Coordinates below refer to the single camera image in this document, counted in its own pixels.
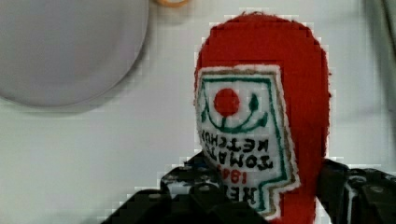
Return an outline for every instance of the red knit fabric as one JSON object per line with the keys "label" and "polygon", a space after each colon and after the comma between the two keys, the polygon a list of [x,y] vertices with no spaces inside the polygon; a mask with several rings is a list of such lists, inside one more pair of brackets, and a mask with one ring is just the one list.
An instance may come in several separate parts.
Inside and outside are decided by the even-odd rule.
{"label": "red knit fabric", "polygon": [[276,64],[290,122],[301,186],[281,194],[281,218],[271,223],[313,223],[318,173],[329,128],[326,53],[311,31],[295,21],[243,14],[212,28],[195,70],[238,64]]}

